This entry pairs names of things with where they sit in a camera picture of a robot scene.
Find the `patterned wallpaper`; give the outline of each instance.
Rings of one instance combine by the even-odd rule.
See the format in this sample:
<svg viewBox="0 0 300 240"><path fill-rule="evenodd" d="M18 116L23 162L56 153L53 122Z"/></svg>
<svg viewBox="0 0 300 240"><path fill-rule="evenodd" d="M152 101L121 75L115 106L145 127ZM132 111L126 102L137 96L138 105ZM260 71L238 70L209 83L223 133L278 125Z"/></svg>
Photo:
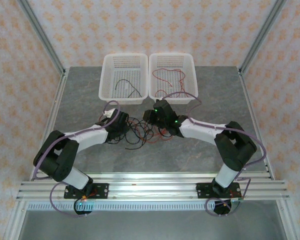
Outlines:
<svg viewBox="0 0 300 240"><path fill-rule="evenodd" d="M275 0L29 0L62 64L102 66L110 53L193 55L240 66Z"/></svg>
<svg viewBox="0 0 300 240"><path fill-rule="evenodd" d="M0 0L0 240L28 180L59 73L16 0Z"/></svg>
<svg viewBox="0 0 300 240"><path fill-rule="evenodd" d="M286 2L244 79L275 176L288 180L300 224L300 0Z"/></svg>

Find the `white robotic arm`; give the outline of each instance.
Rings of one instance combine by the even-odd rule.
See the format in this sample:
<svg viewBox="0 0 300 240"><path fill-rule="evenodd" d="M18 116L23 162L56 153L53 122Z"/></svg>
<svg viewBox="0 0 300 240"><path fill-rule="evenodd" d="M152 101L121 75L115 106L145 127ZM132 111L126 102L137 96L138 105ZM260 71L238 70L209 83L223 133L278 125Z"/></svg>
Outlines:
<svg viewBox="0 0 300 240"><path fill-rule="evenodd" d="M116 114L116 109L106 112L104 115L108 117L107 123L109 123ZM55 130L50 133L42 145L34 158L33 164L37 166L39 160L53 142L63 138L63 140L59 141L49 151L39 166L39 169L57 182L64 182L89 194L91 189L89 189L88 186L91 185L93 181L86 174L73 167L76 154L93 145L103 144L124 135L128 131L128 118L128 114L119 112L117 118L105 128L102 128L102 125L105 123L99 122L89 128L76 132L62 133Z"/></svg>
<svg viewBox="0 0 300 240"><path fill-rule="evenodd" d="M190 122L189 119L186 119L184 120L184 122L182 122L181 127L179 128L182 136L185 138L198 139L216 146L215 139L218 134L221 134L223 132L223 130L219 130L216 127L225 128L226 125L211 124L197 120L195 120L195 122L205 125L211 125L214 126L214 128L196 125ZM215 181L223 188L227 188L233 182L238 173L239 171L232 170L224 163L219 173L215 177Z"/></svg>
<svg viewBox="0 0 300 240"><path fill-rule="evenodd" d="M143 120L145 122L161 129L167 129L173 136L202 140L218 148L223 165L212 182L213 191L217 195L228 190L228 187L257 150L250 137L236 131L243 131L237 122L231 121L225 125L190 120L188 116L178 116L166 100L157 101L153 108L154 110L144 112Z"/></svg>

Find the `black mounting bracket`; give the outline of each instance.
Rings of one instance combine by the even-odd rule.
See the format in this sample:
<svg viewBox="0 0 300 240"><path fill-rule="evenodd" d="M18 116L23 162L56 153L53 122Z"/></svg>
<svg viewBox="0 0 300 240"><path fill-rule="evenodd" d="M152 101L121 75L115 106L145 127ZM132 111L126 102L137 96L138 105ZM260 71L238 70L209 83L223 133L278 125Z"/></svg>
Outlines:
<svg viewBox="0 0 300 240"><path fill-rule="evenodd" d="M224 192L218 194L213 190L213 182L199 182L196 184L196 193L198 199L209 199L209 198L219 198L219 199L233 199L241 198L240 185L237 182L232 182Z"/></svg>
<svg viewBox="0 0 300 240"><path fill-rule="evenodd" d="M107 199L109 193L109 183L92 183L90 192L95 192L96 194L89 196L89 199ZM81 199L84 195L84 191L68 185L65 187L63 197L65 199Z"/></svg>

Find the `white plastic basket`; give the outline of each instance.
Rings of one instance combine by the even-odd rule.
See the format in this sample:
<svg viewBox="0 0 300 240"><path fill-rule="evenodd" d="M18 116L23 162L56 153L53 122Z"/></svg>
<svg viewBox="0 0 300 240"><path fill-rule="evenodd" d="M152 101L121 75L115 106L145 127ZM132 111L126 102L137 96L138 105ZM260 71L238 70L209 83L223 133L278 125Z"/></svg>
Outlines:
<svg viewBox="0 0 300 240"><path fill-rule="evenodd" d="M116 100L122 105L141 104L148 96L147 86L147 55L115 53L104 57L99 86L101 100Z"/></svg>
<svg viewBox="0 0 300 240"><path fill-rule="evenodd" d="M149 97L154 101L174 92L188 92L197 97L198 85L192 55L188 53L151 54L149 57L148 89ZM183 93L166 98L169 104L188 104L193 99L193 97Z"/></svg>

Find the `gray table surface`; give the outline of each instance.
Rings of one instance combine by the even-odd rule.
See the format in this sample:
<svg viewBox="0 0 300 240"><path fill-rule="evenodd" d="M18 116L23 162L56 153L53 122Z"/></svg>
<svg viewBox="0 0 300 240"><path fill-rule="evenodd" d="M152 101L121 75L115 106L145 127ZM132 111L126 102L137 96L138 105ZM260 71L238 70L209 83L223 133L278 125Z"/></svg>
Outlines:
<svg viewBox="0 0 300 240"><path fill-rule="evenodd" d="M71 67L68 73L54 129L74 132L91 127L98 121L105 101L98 97L101 67ZM238 122L244 130L255 134L252 118L236 67L195 67L199 98L203 105L192 112L198 121L228 124ZM143 112L153 108L147 98L140 105L122 105L122 111L142 119ZM178 115L187 113L188 105L173 105ZM126 150L131 145L99 144L79 152L74 166L86 173L115 172L218 172L223 162L217 148L192 138L173 137L170 141L145 144L138 150ZM258 150L250 161L261 157ZM265 171L263 162L247 171Z"/></svg>

